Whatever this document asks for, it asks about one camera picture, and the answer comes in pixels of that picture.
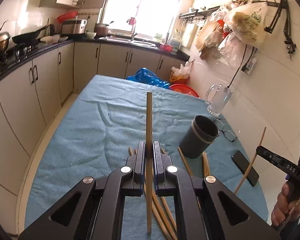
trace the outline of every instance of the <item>black cup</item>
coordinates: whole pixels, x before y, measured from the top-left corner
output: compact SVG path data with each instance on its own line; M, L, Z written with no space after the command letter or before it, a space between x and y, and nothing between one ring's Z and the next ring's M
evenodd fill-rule
M195 159L219 136L219 129L209 118L197 115L179 143L184 156Z

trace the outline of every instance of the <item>black phone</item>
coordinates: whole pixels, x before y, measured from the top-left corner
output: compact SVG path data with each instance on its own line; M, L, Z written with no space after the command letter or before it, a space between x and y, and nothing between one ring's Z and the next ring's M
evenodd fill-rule
M247 158L240 151L236 151L235 154L232 156L232 160L235 163L235 165L238 166L242 174L244 174L250 164ZM256 170L253 167L251 168L247 176L247 179L253 187L257 184L259 179L259 174L256 172Z

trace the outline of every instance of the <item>black countertop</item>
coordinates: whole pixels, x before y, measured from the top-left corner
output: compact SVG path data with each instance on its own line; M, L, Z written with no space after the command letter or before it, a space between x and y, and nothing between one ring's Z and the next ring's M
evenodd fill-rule
M139 44L132 44L132 43L129 43L126 41L120 41L120 40L109 41L107 39L76 38L76 39L71 39L71 40L58 42L58 43L50 44L50 45L48 45L46 43L39 43L37 45L36 49L34 49L30 53L28 53L26 55L26 57L19 58L19 59L16 59L14 52L9 53L5 63L1 63L1 66L0 66L0 81L3 78L5 78L7 75L9 75L11 72L16 70L18 67L24 65L25 63L29 62L30 60L32 60L50 50L56 49L58 47L66 45L66 44L70 44L72 42L93 42L93 43L111 43L111 44L115 43L120 46L147 50L147 51L151 51L151 52L158 53L161 55L166 55L166 56L177 58L177 59L184 60L184 61L187 61L189 59L189 56L186 53L182 52L181 50L179 50L176 54L173 54L173 53L169 53L169 52L165 52L165 51L160 51L159 49L145 47L145 46L142 46Z

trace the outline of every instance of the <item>black wok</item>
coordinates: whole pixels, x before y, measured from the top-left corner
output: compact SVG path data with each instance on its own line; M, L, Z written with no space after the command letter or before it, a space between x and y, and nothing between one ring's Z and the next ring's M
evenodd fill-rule
M29 43L33 42L39 36L40 32L45 30L48 26L49 25L46 25L34 32L24 33L21 35L14 36L14 37L12 37L12 40L16 44L20 44L20 43L29 44Z

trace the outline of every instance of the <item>beige floor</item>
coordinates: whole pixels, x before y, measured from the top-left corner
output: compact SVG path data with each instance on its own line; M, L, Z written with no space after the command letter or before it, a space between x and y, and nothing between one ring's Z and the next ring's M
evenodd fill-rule
M32 160L30 169L28 171L26 181L23 187L21 200L19 204L19 214L17 217L17 223L18 223L18 231L22 232L24 230L25 226L25 217L26 217L26 206L29 198L30 189L32 186L32 182L34 180L34 176L37 172L37 168L39 166L40 160L43 156L43 153L48 146L48 143L50 142L54 132L56 131L57 127L59 126L61 120L65 116L66 112L69 110L75 99L77 98L78 94L70 94L68 98L64 101L62 108L58 115L55 117L53 122L51 123L50 127L48 128L46 134L44 135L39 148L37 152L34 155L34 158Z

